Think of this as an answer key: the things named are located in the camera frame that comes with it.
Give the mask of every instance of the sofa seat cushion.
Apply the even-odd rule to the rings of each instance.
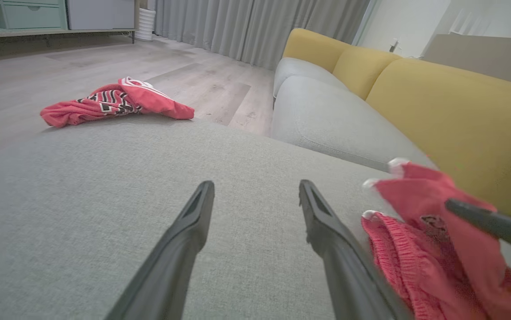
[[[315,79],[286,79],[275,101],[271,137],[378,170],[408,158],[434,164],[364,100]]]
[[[0,150],[0,319],[105,318],[203,180],[216,196],[183,319],[333,319],[299,181],[368,249],[361,213],[385,206],[361,184],[387,177],[199,119],[45,130]]]
[[[273,81],[274,97],[277,97],[277,92],[285,79],[294,75],[313,78],[323,83],[333,85],[334,87],[347,90],[347,87],[339,79],[322,67],[304,60],[284,57],[275,70],[275,80]]]

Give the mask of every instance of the cabinet drawer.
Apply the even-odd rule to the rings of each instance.
[[[58,4],[58,0],[4,0],[5,2],[28,2],[30,4]]]
[[[5,4],[9,29],[60,27],[60,9]]]

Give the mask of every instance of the wooden floor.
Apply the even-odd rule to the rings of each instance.
[[[16,45],[18,53],[0,57],[0,148],[48,128],[42,108],[126,76],[195,108],[198,118],[268,136],[272,71],[166,38],[136,44],[104,38],[73,48],[57,40],[36,52],[28,52],[36,45]]]

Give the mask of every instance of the yellow sofa backrest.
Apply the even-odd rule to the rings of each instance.
[[[398,59],[401,57],[393,53],[349,45],[340,55],[332,74],[365,100],[380,73]]]
[[[350,46],[328,36],[296,28],[289,34],[283,57],[308,61],[332,73],[340,55]]]
[[[366,102],[463,190],[511,214],[511,83],[419,61],[393,61]]]

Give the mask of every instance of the red clothing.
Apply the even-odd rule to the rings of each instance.
[[[511,269],[495,237],[445,208],[449,198],[496,209],[441,172],[407,162],[373,185],[405,223],[365,212],[375,263],[416,319],[511,319]]]
[[[40,116],[48,125],[62,128],[85,121],[129,113],[162,113],[175,119],[191,119],[194,109],[170,99],[149,83],[125,77],[116,84],[105,85],[89,97],[63,101],[46,107]]]

